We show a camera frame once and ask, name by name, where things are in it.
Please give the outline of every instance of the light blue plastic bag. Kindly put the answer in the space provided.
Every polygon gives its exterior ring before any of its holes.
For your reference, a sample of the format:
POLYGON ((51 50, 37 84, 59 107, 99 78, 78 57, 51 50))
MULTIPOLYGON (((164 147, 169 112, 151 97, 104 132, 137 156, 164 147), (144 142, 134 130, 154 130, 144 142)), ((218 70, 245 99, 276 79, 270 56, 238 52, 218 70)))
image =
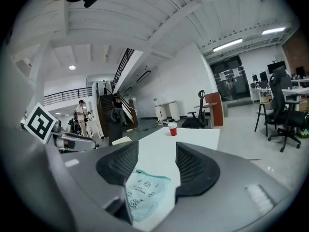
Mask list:
POLYGON ((126 195, 134 221, 141 222, 163 202, 170 179, 155 176, 142 170, 133 171, 126 183, 126 195))

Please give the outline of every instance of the white shirt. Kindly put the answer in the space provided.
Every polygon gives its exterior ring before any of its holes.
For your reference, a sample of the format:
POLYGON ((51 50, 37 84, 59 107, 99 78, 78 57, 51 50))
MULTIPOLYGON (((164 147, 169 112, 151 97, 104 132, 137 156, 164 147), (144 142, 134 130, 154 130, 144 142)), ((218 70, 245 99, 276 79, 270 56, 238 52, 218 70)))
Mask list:
MULTIPOLYGON (((80 113, 83 113, 83 108, 82 107, 80 107, 80 106, 77 106, 76 107, 76 112, 78 113, 78 112, 80 112, 80 113)), ((82 114, 82 115, 78 115, 77 114, 77 120, 84 120, 84 115, 82 114)))

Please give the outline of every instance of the red cup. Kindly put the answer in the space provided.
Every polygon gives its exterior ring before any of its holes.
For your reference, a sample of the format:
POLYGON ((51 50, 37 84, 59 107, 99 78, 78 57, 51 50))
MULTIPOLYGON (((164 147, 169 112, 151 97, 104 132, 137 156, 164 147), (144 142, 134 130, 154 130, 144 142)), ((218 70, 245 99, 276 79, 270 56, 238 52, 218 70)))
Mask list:
POLYGON ((169 127, 170 134, 172 136, 176 136, 177 135, 177 123, 174 123, 174 122, 169 123, 168 127, 169 127))

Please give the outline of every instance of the person in black clothes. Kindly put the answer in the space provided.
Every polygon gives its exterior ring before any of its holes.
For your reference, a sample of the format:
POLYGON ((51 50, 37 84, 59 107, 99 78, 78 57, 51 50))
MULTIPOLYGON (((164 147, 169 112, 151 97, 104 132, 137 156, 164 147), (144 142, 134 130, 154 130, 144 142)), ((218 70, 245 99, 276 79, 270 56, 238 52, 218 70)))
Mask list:
POLYGON ((117 96, 117 94, 114 94, 114 99, 112 100, 112 105, 115 108, 115 110, 117 112, 119 112, 124 126, 127 126, 124 110, 122 109, 122 102, 121 102, 121 99, 117 96))

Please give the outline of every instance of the brick wall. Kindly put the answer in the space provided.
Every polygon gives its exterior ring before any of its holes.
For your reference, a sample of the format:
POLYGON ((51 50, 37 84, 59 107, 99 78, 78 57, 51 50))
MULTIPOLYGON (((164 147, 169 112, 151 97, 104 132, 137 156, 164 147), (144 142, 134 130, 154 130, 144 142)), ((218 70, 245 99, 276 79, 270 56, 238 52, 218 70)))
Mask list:
POLYGON ((309 42, 300 29, 297 30, 282 47, 292 74, 296 74, 295 69, 300 66, 304 66, 305 71, 309 73, 309 42))

